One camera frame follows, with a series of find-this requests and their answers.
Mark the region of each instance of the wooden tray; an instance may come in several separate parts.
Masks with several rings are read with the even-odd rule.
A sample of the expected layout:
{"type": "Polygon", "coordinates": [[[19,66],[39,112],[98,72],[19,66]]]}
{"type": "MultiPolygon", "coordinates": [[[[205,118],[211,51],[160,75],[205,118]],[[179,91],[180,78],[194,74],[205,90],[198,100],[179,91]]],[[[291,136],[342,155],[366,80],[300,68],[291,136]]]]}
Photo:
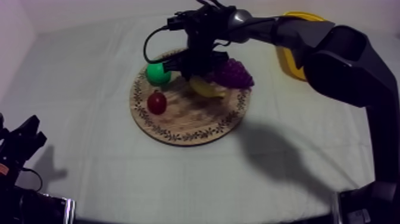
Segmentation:
{"type": "Polygon", "coordinates": [[[214,141],[230,132],[246,113],[250,90],[229,89],[223,99],[205,98],[194,92],[177,71],[172,72],[169,84],[150,85],[146,68],[139,72],[130,90],[130,111],[137,125],[161,142],[191,146],[214,141]],[[147,98],[154,90],[167,98],[167,110],[162,115],[154,115],[147,109],[147,98]]]}

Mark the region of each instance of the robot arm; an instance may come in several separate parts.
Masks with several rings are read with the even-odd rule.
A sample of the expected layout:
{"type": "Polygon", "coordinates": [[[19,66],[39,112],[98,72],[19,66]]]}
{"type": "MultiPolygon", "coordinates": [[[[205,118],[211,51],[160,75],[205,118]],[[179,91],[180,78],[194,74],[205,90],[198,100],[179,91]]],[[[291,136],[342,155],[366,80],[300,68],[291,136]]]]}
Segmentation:
{"type": "Polygon", "coordinates": [[[187,49],[163,60],[164,71],[206,74],[228,60],[226,52],[213,51],[225,40],[245,43],[256,39],[289,48],[297,68],[303,67],[308,83],[319,93],[367,110],[373,148],[375,181],[357,190],[340,193],[338,222],[352,224],[355,211],[367,210],[370,223],[400,222],[400,111],[394,75],[372,48],[368,37],[329,21],[296,17],[253,18],[245,10],[225,7],[216,0],[196,11],[177,13],[162,29],[187,33],[187,49]]]}

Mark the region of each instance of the yellow bowl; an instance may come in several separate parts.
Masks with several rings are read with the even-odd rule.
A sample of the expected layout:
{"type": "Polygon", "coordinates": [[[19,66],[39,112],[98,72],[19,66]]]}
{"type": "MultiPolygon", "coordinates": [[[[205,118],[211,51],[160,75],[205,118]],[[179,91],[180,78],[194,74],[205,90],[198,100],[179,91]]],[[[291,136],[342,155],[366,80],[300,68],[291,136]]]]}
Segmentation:
{"type": "MultiPolygon", "coordinates": [[[[287,16],[295,16],[299,18],[303,18],[308,21],[326,21],[324,18],[320,17],[319,15],[314,15],[311,13],[305,13],[300,11],[289,11],[284,15],[287,16]]],[[[283,69],[283,71],[299,80],[307,81],[305,79],[303,68],[297,69],[295,59],[293,58],[292,51],[284,47],[277,47],[276,48],[279,63],[283,69]]]]}

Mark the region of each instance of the white tablecloth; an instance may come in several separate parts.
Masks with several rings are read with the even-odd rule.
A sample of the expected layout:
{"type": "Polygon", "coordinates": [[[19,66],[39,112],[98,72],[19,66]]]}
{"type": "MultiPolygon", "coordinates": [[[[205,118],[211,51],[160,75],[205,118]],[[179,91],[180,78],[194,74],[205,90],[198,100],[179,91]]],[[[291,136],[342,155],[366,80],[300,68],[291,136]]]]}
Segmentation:
{"type": "MultiPolygon", "coordinates": [[[[105,222],[269,223],[327,213],[332,192],[373,180],[364,110],[285,75],[266,43],[226,48],[255,80],[234,132],[193,148],[144,134],[131,117],[129,90],[145,65],[144,39],[165,19],[39,36],[0,111],[10,129],[33,114],[40,118],[48,141],[26,165],[43,176],[43,192],[75,199],[78,217],[105,222]]],[[[400,41],[371,37],[400,74],[400,41]]],[[[185,43],[184,32],[162,32],[149,55],[185,43]]],[[[37,186],[34,176],[18,182],[37,186]]]]}

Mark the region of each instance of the grape bunch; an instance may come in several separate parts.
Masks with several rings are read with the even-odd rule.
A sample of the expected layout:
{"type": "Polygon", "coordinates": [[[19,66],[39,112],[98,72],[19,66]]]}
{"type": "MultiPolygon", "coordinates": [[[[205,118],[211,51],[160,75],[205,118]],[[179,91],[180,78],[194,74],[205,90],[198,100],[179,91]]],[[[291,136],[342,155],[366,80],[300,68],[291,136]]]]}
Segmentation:
{"type": "Polygon", "coordinates": [[[253,77],[247,72],[245,66],[233,58],[217,68],[207,80],[234,89],[248,89],[254,86],[253,77]]]}

